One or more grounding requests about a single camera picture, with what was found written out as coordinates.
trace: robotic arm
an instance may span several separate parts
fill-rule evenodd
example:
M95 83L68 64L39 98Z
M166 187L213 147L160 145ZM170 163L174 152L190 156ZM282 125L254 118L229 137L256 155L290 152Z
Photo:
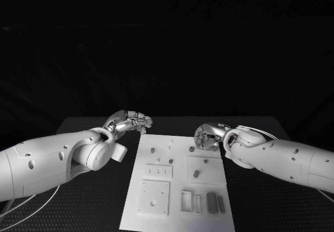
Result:
M226 158L243 168L291 183L334 193L334 153L313 146L265 137L251 128L232 129L222 123L205 123L194 133L199 149L216 150L223 143Z
M118 111L102 127L32 139L0 152L0 202L39 194L79 174L99 170L110 158L123 161L127 148L115 143L125 131L144 134L153 120Z

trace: dark table surface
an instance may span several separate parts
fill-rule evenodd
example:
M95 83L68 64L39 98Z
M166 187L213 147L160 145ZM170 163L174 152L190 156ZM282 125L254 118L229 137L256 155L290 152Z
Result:
M107 117L69 117L58 134L99 127L105 120ZM243 125L258 128L279 139L290 140L277 119L269 116L153 117L153 120L148 134L192 137L203 123L220 122L232 127ZM123 162L111 160L101 170L79 175L63 184L40 212L7 232L118 231L140 136L137 131L130 131L118 140L128 148ZM315 189L285 182L256 169L239 167L225 156L223 164L236 232L334 231L334 203ZM9 214L0 229L33 213L53 192L55 189L39 194Z

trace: robotic hand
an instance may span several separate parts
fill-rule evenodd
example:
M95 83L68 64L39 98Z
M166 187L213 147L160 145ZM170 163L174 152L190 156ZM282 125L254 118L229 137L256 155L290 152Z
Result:
M102 127L32 139L0 152L0 202L42 193L79 174L99 170L110 158L123 161L127 148L115 143L125 131L144 134L153 120L118 111Z
M196 146L215 151L222 142L226 158L243 168L256 168L291 183L334 193L334 153L252 129L205 123L194 133ZM256 131L274 140L266 141Z

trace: hole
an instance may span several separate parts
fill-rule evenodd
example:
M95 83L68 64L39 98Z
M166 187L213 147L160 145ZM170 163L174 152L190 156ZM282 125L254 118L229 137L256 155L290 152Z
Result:
M27 166L29 166L30 169L35 168L35 161L33 160L29 161Z
M63 160L63 152L59 152L59 160L62 161Z

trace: dark backdrop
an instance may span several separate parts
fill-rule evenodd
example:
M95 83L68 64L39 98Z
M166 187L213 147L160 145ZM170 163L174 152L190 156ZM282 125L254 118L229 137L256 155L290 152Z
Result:
M53 134L68 116L124 109L275 116L297 142L334 150L333 4L174 1L2 14L2 149Z

